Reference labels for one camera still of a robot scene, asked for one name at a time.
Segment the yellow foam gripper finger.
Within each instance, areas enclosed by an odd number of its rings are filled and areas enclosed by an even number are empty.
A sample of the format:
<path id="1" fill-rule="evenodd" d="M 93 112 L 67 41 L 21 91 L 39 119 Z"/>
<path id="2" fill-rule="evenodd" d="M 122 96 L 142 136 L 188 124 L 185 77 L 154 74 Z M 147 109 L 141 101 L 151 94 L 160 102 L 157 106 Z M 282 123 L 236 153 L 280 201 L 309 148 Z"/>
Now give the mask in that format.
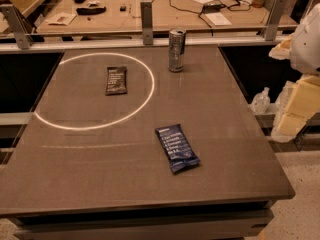
<path id="1" fill-rule="evenodd" d="M 271 138 L 280 143 L 293 140 L 320 110 L 320 77 L 303 75 L 293 84 L 286 84 L 279 95 Z"/>
<path id="2" fill-rule="evenodd" d="M 292 42 L 293 36 L 294 36 L 294 34 L 290 34 L 281 43 L 279 43 L 275 47 L 273 47 L 269 52 L 269 56 L 271 58 L 277 59 L 277 60 L 289 59 L 290 58 L 290 47 L 291 47 L 291 42 Z"/>

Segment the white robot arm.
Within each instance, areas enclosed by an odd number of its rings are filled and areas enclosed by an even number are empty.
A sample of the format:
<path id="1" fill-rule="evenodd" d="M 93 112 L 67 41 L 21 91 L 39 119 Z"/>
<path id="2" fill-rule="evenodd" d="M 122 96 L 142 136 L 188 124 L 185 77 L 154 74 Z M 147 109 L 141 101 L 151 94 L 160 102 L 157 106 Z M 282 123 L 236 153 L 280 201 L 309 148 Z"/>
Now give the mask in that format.
<path id="1" fill-rule="evenodd" d="M 271 49 L 269 56 L 289 59 L 291 68 L 301 73 L 296 82 L 285 83 L 276 99 L 271 138 L 285 143 L 320 110 L 320 4 L 301 20 L 293 34 Z"/>

